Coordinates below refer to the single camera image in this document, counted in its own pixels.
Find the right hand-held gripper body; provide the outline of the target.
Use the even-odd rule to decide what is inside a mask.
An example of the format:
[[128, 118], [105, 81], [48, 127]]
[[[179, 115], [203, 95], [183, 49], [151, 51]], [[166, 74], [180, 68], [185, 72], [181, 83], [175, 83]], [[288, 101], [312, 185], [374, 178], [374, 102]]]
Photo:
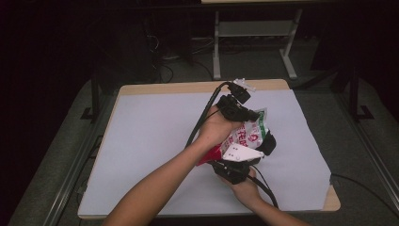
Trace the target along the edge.
[[216, 175], [237, 185], [247, 179], [249, 167], [257, 164], [262, 158], [263, 152], [233, 143], [219, 160], [211, 161], [210, 165]]

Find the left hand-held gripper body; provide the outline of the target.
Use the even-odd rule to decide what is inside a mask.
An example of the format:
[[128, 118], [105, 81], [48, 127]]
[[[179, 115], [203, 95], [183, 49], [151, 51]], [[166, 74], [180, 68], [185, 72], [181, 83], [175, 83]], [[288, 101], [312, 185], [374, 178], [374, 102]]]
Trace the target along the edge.
[[222, 95], [216, 104], [221, 114], [229, 121], [246, 121], [247, 111], [250, 109], [244, 107], [244, 103], [250, 98], [248, 92], [256, 89], [248, 85], [244, 78], [237, 78], [220, 84], [215, 93], [218, 94], [224, 86], [227, 86], [231, 93]]

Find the red and white snack bag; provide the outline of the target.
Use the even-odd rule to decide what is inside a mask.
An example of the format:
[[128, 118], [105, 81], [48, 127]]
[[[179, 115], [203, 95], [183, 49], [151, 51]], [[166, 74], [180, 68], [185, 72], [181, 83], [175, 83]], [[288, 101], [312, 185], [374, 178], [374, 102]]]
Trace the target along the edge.
[[259, 119], [256, 121], [246, 121], [241, 127], [233, 130], [221, 144], [216, 145], [202, 157], [198, 166], [204, 163], [210, 163], [214, 160], [219, 160], [222, 154], [226, 152], [233, 143], [257, 150], [270, 130], [266, 126], [267, 109], [261, 108], [256, 110], [256, 112], [260, 114]]

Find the person's left hand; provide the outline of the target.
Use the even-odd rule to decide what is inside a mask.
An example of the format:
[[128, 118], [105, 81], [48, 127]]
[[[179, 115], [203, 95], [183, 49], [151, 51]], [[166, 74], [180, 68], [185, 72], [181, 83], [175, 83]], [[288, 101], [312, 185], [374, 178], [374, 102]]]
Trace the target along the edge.
[[207, 113], [206, 121], [200, 127], [197, 141], [211, 149], [241, 125], [241, 122], [226, 120], [218, 107], [213, 105]]

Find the person's right hand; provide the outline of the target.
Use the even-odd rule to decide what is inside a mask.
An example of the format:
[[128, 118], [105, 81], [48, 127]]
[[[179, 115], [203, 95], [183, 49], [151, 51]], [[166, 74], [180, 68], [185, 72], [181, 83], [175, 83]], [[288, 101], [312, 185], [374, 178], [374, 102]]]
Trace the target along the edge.
[[263, 202], [257, 185], [251, 180], [246, 179], [242, 183], [233, 185], [221, 176], [219, 176], [219, 179], [231, 189], [235, 198], [246, 208], [253, 209]]

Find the black metal stand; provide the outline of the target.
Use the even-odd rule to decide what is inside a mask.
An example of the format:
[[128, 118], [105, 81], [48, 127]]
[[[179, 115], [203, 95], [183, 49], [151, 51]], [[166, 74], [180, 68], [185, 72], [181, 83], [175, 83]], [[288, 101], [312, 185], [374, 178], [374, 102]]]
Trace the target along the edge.
[[356, 122], [374, 118], [366, 105], [359, 105], [359, 75], [355, 67], [352, 68], [349, 82], [349, 113]]
[[100, 114], [100, 84], [98, 74], [94, 73], [90, 78], [91, 84], [91, 107], [86, 107], [81, 120], [90, 120], [94, 123]]

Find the white metal desk frame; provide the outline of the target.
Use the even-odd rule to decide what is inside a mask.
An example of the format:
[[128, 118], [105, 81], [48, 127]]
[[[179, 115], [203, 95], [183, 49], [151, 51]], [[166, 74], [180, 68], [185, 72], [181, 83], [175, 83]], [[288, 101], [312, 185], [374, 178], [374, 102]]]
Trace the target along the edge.
[[215, 13], [214, 51], [213, 51], [213, 78], [221, 79], [219, 39], [236, 37], [286, 37], [284, 48], [279, 50], [280, 57], [290, 79], [296, 80], [295, 68], [289, 57], [299, 26], [303, 9], [295, 12], [292, 20], [282, 21], [241, 21], [224, 22], [219, 19], [219, 12]]

